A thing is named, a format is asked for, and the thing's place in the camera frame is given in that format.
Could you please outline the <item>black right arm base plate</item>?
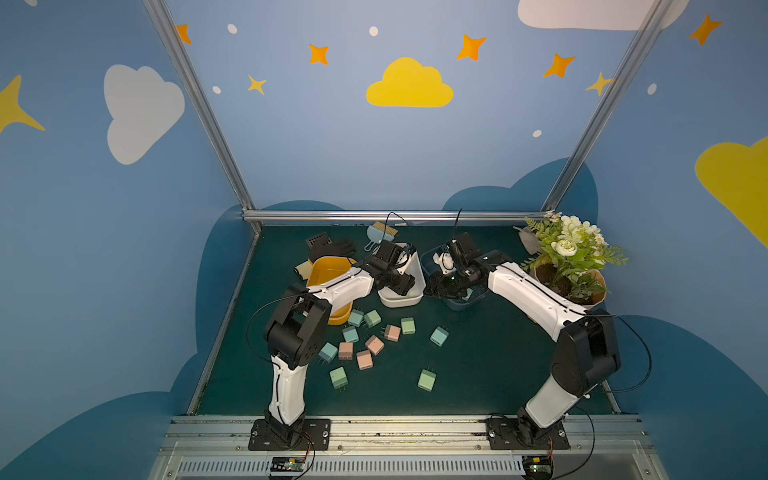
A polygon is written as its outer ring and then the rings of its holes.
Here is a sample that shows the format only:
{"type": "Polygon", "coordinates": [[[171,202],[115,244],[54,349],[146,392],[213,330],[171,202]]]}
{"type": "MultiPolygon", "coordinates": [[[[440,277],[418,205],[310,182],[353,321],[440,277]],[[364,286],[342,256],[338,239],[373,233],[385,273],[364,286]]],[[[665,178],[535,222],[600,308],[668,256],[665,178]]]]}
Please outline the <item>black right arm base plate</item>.
{"type": "Polygon", "coordinates": [[[484,420],[492,450],[569,450],[562,421],[543,428],[527,417],[491,415],[484,420]]]}

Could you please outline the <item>pink plug cluster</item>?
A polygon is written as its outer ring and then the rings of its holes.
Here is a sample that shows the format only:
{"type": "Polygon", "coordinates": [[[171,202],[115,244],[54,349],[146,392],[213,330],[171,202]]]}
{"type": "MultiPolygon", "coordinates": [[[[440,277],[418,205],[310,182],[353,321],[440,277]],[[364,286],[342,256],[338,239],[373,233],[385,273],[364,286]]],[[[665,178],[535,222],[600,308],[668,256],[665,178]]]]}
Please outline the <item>pink plug cluster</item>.
{"type": "Polygon", "coordinates": [[[379,355],[385,344],[379,337],[373,335],[365,342],[365,346],[373,355],[379,355]]]}

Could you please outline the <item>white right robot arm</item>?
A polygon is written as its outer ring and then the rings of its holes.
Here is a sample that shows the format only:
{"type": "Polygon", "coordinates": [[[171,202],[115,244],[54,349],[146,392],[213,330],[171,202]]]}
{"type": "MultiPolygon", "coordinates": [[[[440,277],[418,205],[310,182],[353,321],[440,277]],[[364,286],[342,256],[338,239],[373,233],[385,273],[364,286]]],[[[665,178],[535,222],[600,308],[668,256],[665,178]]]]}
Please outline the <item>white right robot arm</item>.
{"type": "Polygon", "coordinates": [[[613,318],[555,293],[499,250],[482,252],[468,233],[426,256],[429,296],[458,299],[483,287],[506,299],[554,341],[549,377],[517,414],[518,431],[533,438],[552,430],[565,414],[621,367],[613,318]]]}

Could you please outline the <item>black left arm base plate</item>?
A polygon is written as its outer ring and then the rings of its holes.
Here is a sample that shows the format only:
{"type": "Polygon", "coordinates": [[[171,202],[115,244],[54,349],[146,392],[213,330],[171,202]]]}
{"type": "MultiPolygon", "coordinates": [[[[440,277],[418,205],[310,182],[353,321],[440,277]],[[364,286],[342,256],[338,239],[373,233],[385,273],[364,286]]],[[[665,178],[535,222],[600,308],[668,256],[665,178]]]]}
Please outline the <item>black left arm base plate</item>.
{"type": "Polygon", "coordinates": [[[329,447],[331,420],[300,418],[290,426],[277,417],[256,419],[248,441],[249,451],[298,451],[310,448],[326,451],[329,447]]]}

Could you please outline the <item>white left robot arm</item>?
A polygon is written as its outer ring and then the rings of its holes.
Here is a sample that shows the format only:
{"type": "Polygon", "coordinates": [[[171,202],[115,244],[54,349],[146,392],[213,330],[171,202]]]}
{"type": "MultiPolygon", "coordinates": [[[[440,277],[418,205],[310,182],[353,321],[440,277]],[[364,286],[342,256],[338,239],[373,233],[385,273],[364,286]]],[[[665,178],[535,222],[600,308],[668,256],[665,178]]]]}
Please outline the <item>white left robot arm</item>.
{"type": "Polygon", "coordinates": [[[283,434],[302,430],[307,367],[325,343],[330,316],[383,288],[407,294],[415,278],[406,269],[415,259],[413,246],[384,240],[372,256],[340,276],[286,291],[264,333],[273,366],[272,397],[265,417],[273,430],[283,434]]]}

